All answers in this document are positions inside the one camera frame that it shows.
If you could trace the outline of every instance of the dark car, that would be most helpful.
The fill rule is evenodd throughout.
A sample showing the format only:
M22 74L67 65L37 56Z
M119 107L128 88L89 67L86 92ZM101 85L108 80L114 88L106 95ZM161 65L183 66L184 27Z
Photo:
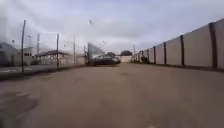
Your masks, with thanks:
M92 65L94 65L94 66L95 65L115 66L116 64L118 64L118 61L116 58L111 57L111 56L106 56L106 55L98 56L92 60Z
M118 57L114 57L114 58L115 58L117 64L120 64L121 63L121 61L120 61L120 59Z

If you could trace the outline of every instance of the sky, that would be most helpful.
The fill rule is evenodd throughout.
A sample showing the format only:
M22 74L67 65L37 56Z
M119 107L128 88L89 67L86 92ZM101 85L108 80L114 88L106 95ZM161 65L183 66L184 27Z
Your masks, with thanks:
M92 42L116 53L134 44L137 51L150 48L224 17L223 0L0 0L0 8L0 38L16 46L26 20L27 46L40 33L41 48L55 49L59 33L60 49L72 51L75 40L80 51Z

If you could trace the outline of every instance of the pole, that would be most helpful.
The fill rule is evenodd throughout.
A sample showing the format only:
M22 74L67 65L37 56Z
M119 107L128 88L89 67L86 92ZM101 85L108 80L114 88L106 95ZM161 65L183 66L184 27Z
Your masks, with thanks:
M37 34L37 60L39 60L39 54L40 54L40 34Z
M25 34L25 28L26 28L26 20L24 20L23 23L23 31L22 31L22 39L21 39L21 68L22 72L24 72L24 62L23 62L23 42L24 42L24 34Z
M133 50L134 50L134 54L135 54L135 44L133 45Z
M58 59L58 44L59 44L59 34L57 34L57 69L59 67L59 59Z
M75 51L75 37L74 37L74 64L76 64L76 51Z

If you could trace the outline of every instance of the fence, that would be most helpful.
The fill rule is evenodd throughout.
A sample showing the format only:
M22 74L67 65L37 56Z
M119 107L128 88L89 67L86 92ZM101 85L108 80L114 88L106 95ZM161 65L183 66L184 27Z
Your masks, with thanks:
M192 32L143 50L133 56L141 63L141 56L149 63L181 67L224 69L224 19L209 23Z
M55 32L39 33L26 20L15 26L18 31L5 27L0 32L0 79L21 72L33 73L85 64L85 48L75 44L74 37L63 37Z

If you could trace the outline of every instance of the road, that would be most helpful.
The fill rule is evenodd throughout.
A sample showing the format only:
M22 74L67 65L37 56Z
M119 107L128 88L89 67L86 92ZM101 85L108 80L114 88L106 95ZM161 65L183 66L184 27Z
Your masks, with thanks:
M122 64L0 84L0 115L15 127L224 127L224 74L218 72Z

